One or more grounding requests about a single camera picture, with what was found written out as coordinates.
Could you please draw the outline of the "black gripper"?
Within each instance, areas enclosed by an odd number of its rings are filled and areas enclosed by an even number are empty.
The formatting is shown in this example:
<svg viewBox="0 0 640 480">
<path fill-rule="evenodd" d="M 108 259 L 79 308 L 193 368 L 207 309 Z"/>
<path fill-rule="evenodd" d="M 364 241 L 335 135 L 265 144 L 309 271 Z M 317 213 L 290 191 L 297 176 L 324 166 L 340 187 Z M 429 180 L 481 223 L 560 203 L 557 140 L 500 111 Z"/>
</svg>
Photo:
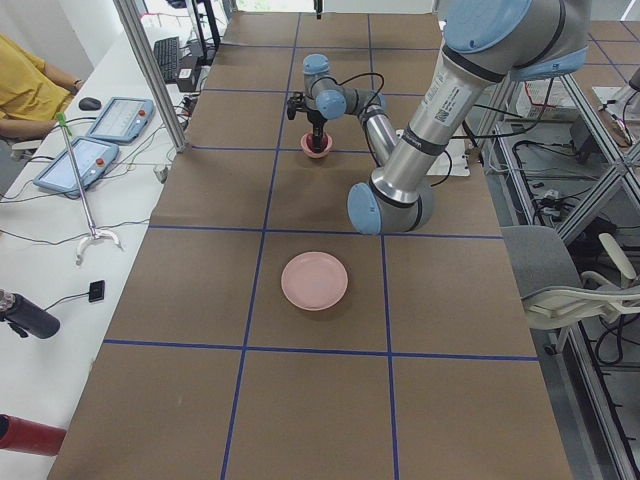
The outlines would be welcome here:
<svg viewBox="0 0 640 480">
<path fill-rule="evenodd" d="M 314 11 L 317 19 L 322 18 L 323 13 L 323 0 L 314 0 Z M 324 125 L 327 119 L 321 112 L 315 109 L 308 109 L 306 112 L 307 119 L 312 125 L 311 135 L 311 150 L 323 151 L 324 150 Z"/>
</svg>

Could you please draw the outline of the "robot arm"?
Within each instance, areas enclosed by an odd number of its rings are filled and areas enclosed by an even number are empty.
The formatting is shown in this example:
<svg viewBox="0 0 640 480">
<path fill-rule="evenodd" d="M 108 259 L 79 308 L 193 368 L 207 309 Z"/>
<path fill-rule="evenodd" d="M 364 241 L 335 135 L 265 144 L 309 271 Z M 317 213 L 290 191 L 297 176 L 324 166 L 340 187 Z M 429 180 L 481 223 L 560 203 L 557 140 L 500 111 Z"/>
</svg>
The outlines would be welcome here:
<svg viewBox="0 0 640 480">
<path fill-rule="evenodd" d="M 587 56 L 591 10 L 589 1 L 452 2 L 431 86 L 401 133 L 380 94 L 339 84 L 326 56 L 307 56 L 304 89 L 287 101 L 289 118 L 303 112 L 313 126 L 302 147 L 312 156 L 326 154 L 325 123 L 354 115 L 380 164 L 349 191 L 354 229 L 378 235 L 423 226 L 433 212 L 427 172 L 481 93 L 504 78 L 543 80 L 578 70 Z"/>
</svg>

